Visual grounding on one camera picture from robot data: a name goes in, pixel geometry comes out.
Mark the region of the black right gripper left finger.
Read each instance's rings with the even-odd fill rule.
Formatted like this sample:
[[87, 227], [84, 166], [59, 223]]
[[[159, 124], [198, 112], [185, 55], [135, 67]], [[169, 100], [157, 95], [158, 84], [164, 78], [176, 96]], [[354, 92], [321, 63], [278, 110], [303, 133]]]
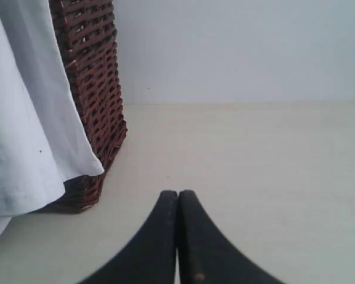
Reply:
[[82, 283], [173, 283], [177, 207], [177, 192], [161, 192], [150, 215], [127, 245]]

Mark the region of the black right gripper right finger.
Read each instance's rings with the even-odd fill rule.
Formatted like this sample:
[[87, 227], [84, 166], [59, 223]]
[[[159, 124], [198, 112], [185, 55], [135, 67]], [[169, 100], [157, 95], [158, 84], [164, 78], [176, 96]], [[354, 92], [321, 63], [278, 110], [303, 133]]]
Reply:
[[281, 282], [232, 245], [189, 190], [179, 194], [179, 274], [181, 283]]

